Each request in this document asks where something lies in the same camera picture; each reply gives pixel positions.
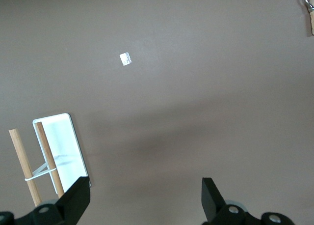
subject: wooden stick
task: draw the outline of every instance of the wooden stick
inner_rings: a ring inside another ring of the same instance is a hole
[[[309,0],[310,4],[314,5],[314,0]],[[314,11],[310,13],[312,34],[314,35]]]
[[[37,130],[38,136],[39,136],[39,140],[43,146],[49,168],[54,169],[54,168],[56,168],[56,165],[55,165],[55,161],[54,161],[54,158],[52,156],[52,153],[51,153],[51,149],[50,149],[50,146],[49,146],[49,143],[47,140],[47,136],[46,136],[43,124],[41,122],[35,123],[35,127]],[[61,196],[63,196],[64,190],[62,187],[62,183],[60,180],[58,169],[52,171],[51,174],[52,174],[52,178],[53,178],[55,187],[57,189],[58,197],[60,198]]]
[[[29,161],[25,153],[25,149],[24,149],[19,131],[15,128],[15,129],[9,130],[9,133],[13,141],[16,153],[19,157],[24,176],[26,179],[29,179],[33,177],[33,173],[30,168]],[[41,197],[39,195],[37,185],[34,180],[27,181],[27,184],[28,184],[31,197],[33,198],[34,204],[35,206],[38,206],[41,203]]]

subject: metal screw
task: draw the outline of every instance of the metal screw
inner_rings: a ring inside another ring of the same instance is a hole
[[[237,214],[239,212],[239,210],[235,206],[230,206],[229,211],[234,214]]]
[[[49,210],[48,207],[43,207],[43,208],[41,208],[41,209],[38,211],[38,213],[40,213],[40,214],[46,213],[48,210]]]
[[[273,221],[274,223],[281,223],[281,220],[277,215],[274,215],[274,214],[269,215],[269,219]]]

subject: brown surface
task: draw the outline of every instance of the brown surface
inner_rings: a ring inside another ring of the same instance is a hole
[[[302,0],[0,0],[0,11],[0,210],[33,208],[7,129],[36,168],[32,121],[68,112],[93,185],[81,225],[200,225],[204,176],[254,216],[313,225]],[[48,175],[36,183],[57,197]]]

